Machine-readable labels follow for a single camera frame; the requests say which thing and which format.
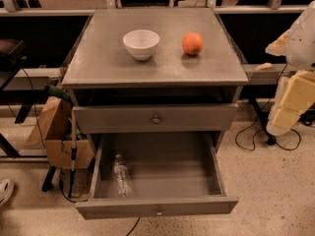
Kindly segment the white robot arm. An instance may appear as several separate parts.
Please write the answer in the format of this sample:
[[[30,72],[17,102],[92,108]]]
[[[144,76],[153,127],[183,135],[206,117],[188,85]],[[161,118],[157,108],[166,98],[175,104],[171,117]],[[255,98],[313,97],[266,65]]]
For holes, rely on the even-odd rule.
[[[297,70],[290,78],[280,78],[268,118],[267,131],[281,136],[315,103],[315,1],[290,29],[268,45],[266,52],[284,56],[286,63]]]

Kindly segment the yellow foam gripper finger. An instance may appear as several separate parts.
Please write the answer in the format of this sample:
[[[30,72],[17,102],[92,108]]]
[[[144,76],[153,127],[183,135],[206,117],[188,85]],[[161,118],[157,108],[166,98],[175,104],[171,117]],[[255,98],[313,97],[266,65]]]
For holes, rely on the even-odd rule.
[[[281,100],[281,108],[305,112],[315,103],[315,73],[299,71],[289,80]]]
[[[273,108],[271,111],[271,124],[277,128],[290,129],[299,120],[301,111],[288,108]]]

